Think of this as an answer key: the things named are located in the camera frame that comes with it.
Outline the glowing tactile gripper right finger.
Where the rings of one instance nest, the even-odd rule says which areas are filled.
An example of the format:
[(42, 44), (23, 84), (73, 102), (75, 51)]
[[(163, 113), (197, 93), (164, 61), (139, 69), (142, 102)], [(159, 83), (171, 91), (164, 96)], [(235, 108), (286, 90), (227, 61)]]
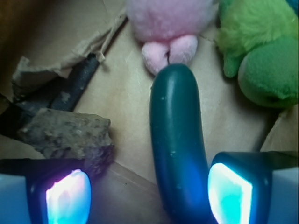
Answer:
[(208, 197), (219, 224), (297, 224), (298, 153), (218, 153), (208, 175)]

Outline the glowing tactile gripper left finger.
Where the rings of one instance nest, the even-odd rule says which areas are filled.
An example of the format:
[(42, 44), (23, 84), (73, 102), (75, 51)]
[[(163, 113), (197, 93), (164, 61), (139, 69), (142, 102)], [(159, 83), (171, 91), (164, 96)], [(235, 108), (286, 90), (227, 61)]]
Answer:
[(78, 159), (2, 159), (2, 224), (85, 224), (92, 187)]

